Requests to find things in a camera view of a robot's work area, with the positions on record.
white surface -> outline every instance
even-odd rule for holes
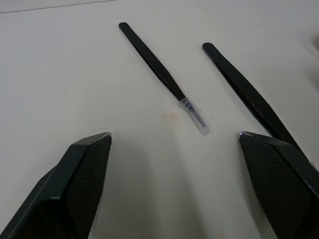
[[[110,131],[91,238],[275,238],[236,138],[267,133],[201,45],[214,43],[246,76],[318,167],[318,7],[119,0],[1,14],[0,230],[71,143]],[[204,114],[208,136],[123,36],[122,21]]]
[[[0,13],[84,4],[107,0],[1,0]]]

clear plastic tube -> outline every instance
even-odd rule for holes
[[[184,98],[180,102],[183,105],[184,109],[189,114],[189,116],[191,117],[191,119],[193,120],[196,127],[199,129],[199,131],[202,134],[208,134],[209,133],[208,124],[205,122],[203,117],[199,114],[195,106],[189,101],[189,99]]]

stain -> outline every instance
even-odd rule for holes
[[[180,122],[180,119],[181,119],[179,114],[174,113],[174,112],[164,114],[163,118],[168,124],[170,124],[172,126],[177,126]]]

black plastic tool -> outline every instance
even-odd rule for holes
[[[144,42],[135,34],[126,22],[119,24],[120,29],[132,43],[138,53],[142,56],[144,61],[156,74],[159,80],[175,95],[175,97],[183,105],[184,109],[188,112],[189,116],[195,123],[196,127],[202,134],[209,133],[208,124],[205,122],[199,111],[191,103],[191,101],[184,95],[179,86],[176,84],[173,77],[163,66],[163,64],[156,58],[151,50],[144,44]]]
[[[216,49],[213,44],[204,43],[203,50],[264,128],[273,137],[292,144],[302,152],[276,113],[249,81]]]

black tweezers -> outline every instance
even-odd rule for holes
[[[292,144],[304,155],[276,113],[249,81],[216,49],[213,44],[204,43],[203,50],[264,128],[273,137]]]

